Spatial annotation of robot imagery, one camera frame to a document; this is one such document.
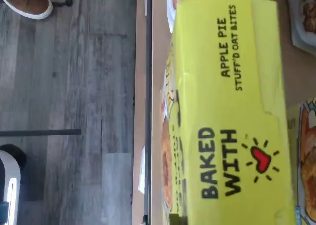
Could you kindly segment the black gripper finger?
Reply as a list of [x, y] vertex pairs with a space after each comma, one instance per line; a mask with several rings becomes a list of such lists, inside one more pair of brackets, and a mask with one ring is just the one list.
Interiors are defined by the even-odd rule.
[[187, 216], [180, 216], [179, 214], [169, 214], [170, 225], [187, 225]]

